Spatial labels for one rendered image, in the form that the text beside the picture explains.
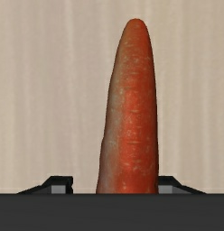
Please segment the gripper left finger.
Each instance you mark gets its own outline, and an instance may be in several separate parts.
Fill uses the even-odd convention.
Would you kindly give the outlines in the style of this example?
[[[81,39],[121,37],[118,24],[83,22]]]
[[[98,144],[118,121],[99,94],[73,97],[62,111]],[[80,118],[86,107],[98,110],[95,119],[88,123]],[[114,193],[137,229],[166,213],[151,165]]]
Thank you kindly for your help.
[[[72,194],[72,176],[50,176],[42,185],[21,191],[21,194]]]

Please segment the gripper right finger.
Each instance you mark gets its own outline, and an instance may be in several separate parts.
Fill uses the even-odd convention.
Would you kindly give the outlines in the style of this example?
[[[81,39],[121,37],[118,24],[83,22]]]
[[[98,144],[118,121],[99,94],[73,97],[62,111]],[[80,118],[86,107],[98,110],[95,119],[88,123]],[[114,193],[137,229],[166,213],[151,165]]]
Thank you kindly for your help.
[[[160,176],[158,178],[160,194],[202,194],[202,191],[182,185],[174,176]]]

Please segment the orange carrot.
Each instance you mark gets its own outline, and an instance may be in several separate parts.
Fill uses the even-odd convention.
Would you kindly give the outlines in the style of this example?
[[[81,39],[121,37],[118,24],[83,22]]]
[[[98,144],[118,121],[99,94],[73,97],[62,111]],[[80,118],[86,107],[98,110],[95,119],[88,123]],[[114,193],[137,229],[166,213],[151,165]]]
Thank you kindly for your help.
[[[154,58],[145,23],[132,19],[117,47],[107,98],[97,193],[158,192]]]

